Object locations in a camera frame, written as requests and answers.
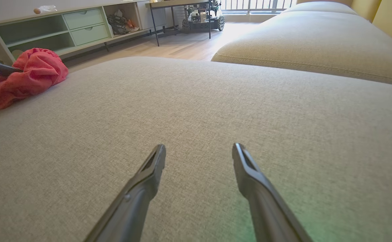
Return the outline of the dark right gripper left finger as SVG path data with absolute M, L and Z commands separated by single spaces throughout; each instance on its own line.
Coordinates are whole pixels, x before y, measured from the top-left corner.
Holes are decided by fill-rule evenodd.
M 158 144 L 127 181 L 84 241 L 140 241 L 149 204 L 159 190 L 165 159 L 166 147 Z

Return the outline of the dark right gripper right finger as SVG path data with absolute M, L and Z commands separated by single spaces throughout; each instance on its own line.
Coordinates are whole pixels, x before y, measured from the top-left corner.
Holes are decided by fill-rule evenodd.
M 309 234 L 243 144 L 233 145 L 232 157 L 239 191 L 249 203 L 256 240 L 311 242 Z

